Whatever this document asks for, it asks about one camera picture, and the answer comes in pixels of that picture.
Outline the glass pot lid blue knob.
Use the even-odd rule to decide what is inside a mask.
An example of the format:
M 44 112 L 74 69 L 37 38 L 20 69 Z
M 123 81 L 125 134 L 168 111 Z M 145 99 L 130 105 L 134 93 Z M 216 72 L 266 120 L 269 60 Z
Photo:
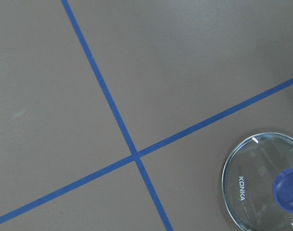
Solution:
M 222 195 L 242 231 L 293 231 L 293 138 L 252 135 L 228 156 Z

